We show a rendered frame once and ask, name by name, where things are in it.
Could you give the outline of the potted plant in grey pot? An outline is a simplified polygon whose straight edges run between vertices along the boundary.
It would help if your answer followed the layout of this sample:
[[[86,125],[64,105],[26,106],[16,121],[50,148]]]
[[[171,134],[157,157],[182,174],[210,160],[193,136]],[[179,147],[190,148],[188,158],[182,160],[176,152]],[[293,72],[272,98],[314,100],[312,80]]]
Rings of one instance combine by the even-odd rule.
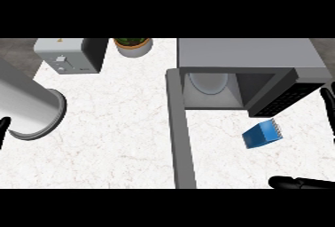
[[[115,42],[119,54],[126,58],[141,57],[151,50],[151,46],[153,46],[151,38],[144,38],[144,40],[132,46],[126,46],[120,44],[117,41],[113,41],[113,42]]]

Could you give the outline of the grey toaster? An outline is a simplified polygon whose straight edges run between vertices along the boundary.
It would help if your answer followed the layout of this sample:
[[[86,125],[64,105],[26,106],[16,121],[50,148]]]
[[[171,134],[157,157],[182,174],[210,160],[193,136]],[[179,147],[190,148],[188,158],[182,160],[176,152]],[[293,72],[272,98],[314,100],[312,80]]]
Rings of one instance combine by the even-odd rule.
[[[97,74],[107,38],[39,38],[33,52],[57,74]]]

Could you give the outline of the grey microwave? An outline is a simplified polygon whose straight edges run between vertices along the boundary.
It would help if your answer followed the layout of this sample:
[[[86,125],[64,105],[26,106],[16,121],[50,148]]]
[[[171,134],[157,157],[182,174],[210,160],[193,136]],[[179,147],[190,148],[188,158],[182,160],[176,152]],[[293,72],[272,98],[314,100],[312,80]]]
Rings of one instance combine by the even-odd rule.
[[[250,118],[269,118],[331,79],[303,38],[179,38],[176,54],[188,110],[244,110]],[[227,74],[224,90],[200,93],[188,73]]]

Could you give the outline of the grey microwave door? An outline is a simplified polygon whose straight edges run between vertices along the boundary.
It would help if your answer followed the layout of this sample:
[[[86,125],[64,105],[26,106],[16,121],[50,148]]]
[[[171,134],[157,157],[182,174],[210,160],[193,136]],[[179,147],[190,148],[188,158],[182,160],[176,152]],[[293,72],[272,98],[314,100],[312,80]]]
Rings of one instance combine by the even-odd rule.
[[[168,69],[165,78],[174,183],[176,189],[194,189],[196,180],[178,70]]]

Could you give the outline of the white cylinder with grey rim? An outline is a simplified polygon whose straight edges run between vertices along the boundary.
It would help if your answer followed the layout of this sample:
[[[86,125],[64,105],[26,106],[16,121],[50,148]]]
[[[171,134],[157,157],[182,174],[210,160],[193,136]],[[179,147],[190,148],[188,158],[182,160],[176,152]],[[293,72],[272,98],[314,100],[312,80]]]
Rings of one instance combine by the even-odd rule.
[[[7,131],[20,140],[44,137],[57,127],[66,112],[66,99],[45,89],[0,58],[0,118],[11,119]]]

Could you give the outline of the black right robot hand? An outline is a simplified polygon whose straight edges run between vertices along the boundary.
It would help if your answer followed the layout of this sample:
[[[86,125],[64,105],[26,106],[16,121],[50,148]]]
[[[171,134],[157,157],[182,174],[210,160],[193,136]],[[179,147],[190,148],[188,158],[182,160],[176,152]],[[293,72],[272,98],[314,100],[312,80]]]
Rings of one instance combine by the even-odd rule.
[[[330,84],[330,89],[318,90],[324,101],[328,125],[335,136],[335,82]],[[333,189],[335,182],[323,181],[309,178],[292,178],[290,176],[272,176],[268,179],[268,185],[272,189]]]

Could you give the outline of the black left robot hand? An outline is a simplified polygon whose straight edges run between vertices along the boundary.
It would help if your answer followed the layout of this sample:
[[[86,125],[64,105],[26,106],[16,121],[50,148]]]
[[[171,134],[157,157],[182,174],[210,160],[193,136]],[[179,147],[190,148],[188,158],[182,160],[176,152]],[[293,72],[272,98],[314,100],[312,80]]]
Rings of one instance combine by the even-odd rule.
[[[0,149],[2,147],[4,137],[5,137],[5,131],[10,125],[11,119],[8,117],[2,117],[0,119]]]

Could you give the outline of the glass microwave turntable plate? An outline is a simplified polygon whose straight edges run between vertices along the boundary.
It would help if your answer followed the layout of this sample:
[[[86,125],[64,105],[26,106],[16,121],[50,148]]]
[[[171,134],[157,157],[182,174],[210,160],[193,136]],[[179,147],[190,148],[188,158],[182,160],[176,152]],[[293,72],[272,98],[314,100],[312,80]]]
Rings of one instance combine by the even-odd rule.
[[[228,75],[215,73],[188,73],[190,83],[205,95],[218,94],[227,85]]]

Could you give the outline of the blue milk carton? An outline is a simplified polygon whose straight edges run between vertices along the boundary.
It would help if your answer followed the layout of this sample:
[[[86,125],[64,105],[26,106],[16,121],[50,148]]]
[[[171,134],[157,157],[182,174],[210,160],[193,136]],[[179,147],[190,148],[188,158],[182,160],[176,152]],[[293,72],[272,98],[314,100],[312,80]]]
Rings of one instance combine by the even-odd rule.
[[[283,138],[274,119],[259,122],[243,134],[246,148],[261,147]]]

